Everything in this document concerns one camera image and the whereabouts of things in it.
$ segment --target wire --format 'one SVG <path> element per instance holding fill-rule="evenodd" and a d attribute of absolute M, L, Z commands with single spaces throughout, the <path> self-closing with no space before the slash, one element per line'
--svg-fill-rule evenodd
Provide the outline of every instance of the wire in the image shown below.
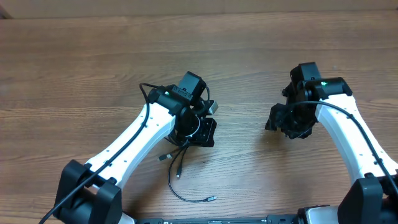
<path fill-rule="evenodd" d="M 333 105 L 331 103 L 326 103 L 326 102 L 323 102 L 323 101 L 300 101 L 300 102 L 292 103 L 292 104 L 290 104 L 288 106 L 291 107 L 291 108 L 294 108 L 297 105 L 308 105 L 308 104 L 329 106 L 329 107 L 331 107 L 333 109 L 336 109 L 336 110 L 344 113 L 345 115 L 347 115 L 347 117 L 350 118 L 354 122 L 355 125 L 357 125 L 359 131 L 363 135 L 363 138 L 365 139 L 366 143 L 368 144 L 369 149 L 371 150 L 374 158 L 376 159 L 376 162 L 379 164 L 379 166 L 380 166 L 381 170 L 383 171 L 384 175 L 386 175 L 387 180 L 390 182 L 391 187 L 394 190 L 394 194 L 395 194 L 396 198 L 398 198 L 398 187 L 397 187 L 396 183 L 394 182 L 394 180 L 392 179 L 390 173 L 388 172 L 388 170 L 384 166 L 384 164 L 382 162 L 382 159 L 380 159 L 379 155 L 377 154 L 376 150 L 374 149 L 371 140 L 369 139 L 368 135 L 366 134 L 366 131 L 363 129 L 363 127 L 361 126 L 359 121 L 354 117 L 354 115 L 349 113 L 349 112 L 347 112 L 343 108 L 340 108 L 339 106 Z"/>
<path fill-rule="evenodd" d="M 177 147 L 180 147 L 180 146 L 186 144 L 187 142 L 182 143 L 182 142 L 177 140 L 177 137 L 175 135 L 175 127 L 176 127 L 176 125 L 174 125 L 173 131 L 169 134 L 169 140 L 174 142 L 174 145 L 176 145 Z"/>
<path fill-rule="evenodd" d="M 177 159 L 177 157 L 180 155 L 180 153 L 181 153 L 183 150 L 187 150 L 188 147 L 189 147 L 189 143 L 188 143 L 188 139 L 187 139 L 187 140 L 185 141 L 185 143 L 184 143 L 182 146 L 179 147 L 180 150 L 178 151 L 177 155 L 175 155 L 175 157 L 173 158 L 172 162 L 170 163 L 169 171 L 168 171 L 168 173 L 167 173 L 167 183 L 169 184 L 170 190 L 173 192 L 173 194 L 174 194 L 176 197 L 178 197 L 180 200 L 183 200 L 184 202 L 200 203 L 200 202 L 210 202 L 210 201 L 216 200 L 216 199 L 217 199 L 216 196 L 208 197 L 208 198 L 205 198 L 205 199 L 203 199 L 203 200 L 187 200 L 187 199 L 185 199 L 185 198 L 179 196 L 179 195 L 173 190 L 172 184 L 170 183 L 170 173 L 171 173 L 173 164 L 174 164 L 175 160 Z"/>
<path fill-rule="evenodd" d="M 196 134 L 196 133 L 199 131 L 199 128 L 200 128 L 200 119 L 199 119 L 199 117 L 198 117 L 197 115 L 195 115 L 195 116 L 198 118 L 198 127 L 197 127 L 196 131 L 194 131 L 192 134 L 189 134 L 189 135 L 185 136 L 186 138 L 192 138 L 192 136 L 193 136 L 194 134 Z"/>
<path fill-rule="evenodd" d="M 164 139 L 166 139 L 169 143 L 173 144 L 174 146 L 178 146 L 175 142 L 173 142 L 172 140 L 170 140 L 167 137 L 164 137 Z"/>
<path fill-rule="evenodd" d="M 39 224 L 43 224 L 67 200 L 72 198 L 86 184 L 89 184 L 102 170 L 104 170 L 107 166 L 109 166 L 115 160 L 115 158 L 117 158 L 120 155 L 120 153 L 122 153 L 133 142 L 133 140 L 135 140 L 135 138 L 137 138 L 139 133 L 144 129 L 144 127 L 146 126 L 146 123 L 148 121 L 148 118 L 149 118 L 149 99 L 148 99 L 148 96 L 145 93 L 144 88 L 142 87 L 143 85 L 144 86 L 149 86 L 149 87 L 152 87 L 152 88 L 157 88 L 158 87 L 158 86 L 151 85 L 151 84 L 148 84 L 148 83 L 140 83 L 139 84 L 139 88 L 140 88 L 142 94 L 144 95 L 144 99 L 145 99 L 145 103 L 146 103 L 146 115 L 145 115 L 144 121 L 142 122 L 142 124 L 139 127 L 139 129 L 137 130 L 137 132 L 131 137 L 130 140 L 128 140 L 128 142 L 125 143 L 125 145 L 122 148 L 119 149 L 118 152 L 116 152 L 109 160 L 105 161 L 105 163 L 97 171 L 95 171 L 91 176 L 89 176 L 82 183 L 80 183 L 79 186 L 75 187 L 67 196 L 65 196 L 58 204 L 56 204 L 49 212 L 47 212 L 47 214 L 45 214 L 45 216 L 41 219 L 41 221 L 39 221 Z"/>
<path fill-rule="evenodd" d="M 178 169 L 177 169 L 177 178 L 180 178 L 180 177 L 181 177 L 181 173 L 182 173 L 182 161 L 184 160 L 184 156 L 185 156 L 185 153 L 187 153 L 187 151 L 188 151 L 188 148 L 185 148 L 184 151 L 182 152 L 180 165 L 178 166 Z"/>
<path fill-rule="evenodd" d="M 208 86 L 206 86 L 206 91 L 207 91 L 207 101 L 210 101 L 210 89 Z"/>

